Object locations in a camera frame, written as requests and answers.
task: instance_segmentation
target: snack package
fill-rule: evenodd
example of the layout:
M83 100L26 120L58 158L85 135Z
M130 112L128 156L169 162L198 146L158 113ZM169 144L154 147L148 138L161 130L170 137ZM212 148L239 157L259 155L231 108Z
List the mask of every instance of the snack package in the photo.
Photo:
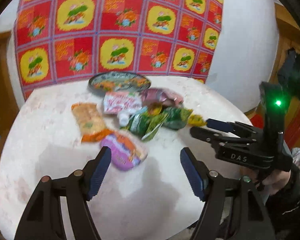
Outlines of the snack package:
M130 118L125 129L141 137L142 141L150 141L156 135L158 129L163 125L167 117L168 114L159 114L154 117L149 116L147 112L135 114Z
M142 108L142 101L136 93L107 92L103 108L105 114L118 114L121 111L133 114Z
M192 112L192 109L168 107L163 111L163 113L168 114L163 126L173 130L182 129L187 125L188 118Z
M107 135L100 146L111 149L111 161L120 170L127 171L139 165L148 155L147 148L128 131L113 132Z
M148 115L155 116L160 114L162 111L162 104L161 103L153 103L148 107Z
M159 128L164 124L168 114L162 113L151 118L146 134L141 138L141 141L150 141L156 135Z
M207 122L199 114L192 114L188 119L188 124L192 126L205 126Z
M71 106L82 135L81 142L97 142L110 134L105 122L97 110L97 104L77 103Z
M143 105L162 103L164 106L181 106L183 97L167 88L149 88L140 92Z

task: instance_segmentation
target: white tablecloth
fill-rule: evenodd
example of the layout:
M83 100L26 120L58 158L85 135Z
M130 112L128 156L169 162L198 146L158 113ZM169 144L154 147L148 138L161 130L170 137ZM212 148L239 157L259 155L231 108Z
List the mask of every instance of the white tablecloth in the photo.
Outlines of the white tablecloth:
M185 77L154 77L153 87L168 87L184 96L184 105L205 119L249 119L208 86ZM14 238L24 208L44 175L67 177L84 167L99 152L98 143L81 144L80 131L71 113L77 102L103 98L87 89L87 81L35 90L21 108L9 133L0 160L0 230ZM109 128L118 128L115 117L105 117ZM148 158L123 172L110 165L99 194L89 203L102 240L165 240L194 223L204 203L194 196L180 164L180 150L189 147L209 169L226 177L239 177L238 166L215 159L208 143L191 138L189 128L178 132L161 128L147 143ZM74 239L65 198L61 198L67 239Z

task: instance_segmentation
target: screw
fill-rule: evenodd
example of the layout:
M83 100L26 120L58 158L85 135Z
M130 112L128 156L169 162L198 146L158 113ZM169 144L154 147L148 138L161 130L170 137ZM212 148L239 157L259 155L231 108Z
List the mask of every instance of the screw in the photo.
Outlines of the screw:
M219 175L219 173L217 172L217 171L214 171L214 170L211 170L211 171L209 171L209 175L211 176L211 177L217 177L218 175Z
M73 174L74 174L76 177L80 177L80 176L83 174L83 171L82 171L82 170L76 170Z
M49 179L50 179L49 176L44 176L44 177L41 178L41 181L42 182L47 182L47 181L49 181Z
M247 182L247 183L249 183L249 182L251 181L251 179L250 179L249 176L247 176L247 175L244 175L244 176L242 177L242 179L243 179L244 182Z

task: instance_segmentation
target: orange snack package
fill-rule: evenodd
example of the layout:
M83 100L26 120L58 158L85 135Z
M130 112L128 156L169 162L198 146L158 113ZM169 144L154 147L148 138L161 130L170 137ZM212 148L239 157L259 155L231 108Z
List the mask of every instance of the orange snack package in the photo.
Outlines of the orange snack package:
M99 114L97 104L77 103L71 110L80 127L81 142L98 142L112 133Z

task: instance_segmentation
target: hand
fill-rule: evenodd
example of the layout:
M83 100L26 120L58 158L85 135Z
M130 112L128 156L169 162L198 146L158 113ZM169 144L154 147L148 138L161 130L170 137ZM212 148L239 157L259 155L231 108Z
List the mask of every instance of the hand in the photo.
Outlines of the hand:
M241 167L240 172L242 175L248 175L253 182L257 181L257 172L253 171L246 167ZM287 185L290 179L291 171L279 171L274 170L266 179L262 181L262 184L267 186L269 185L270 195L276 194L280 189L284 188Z

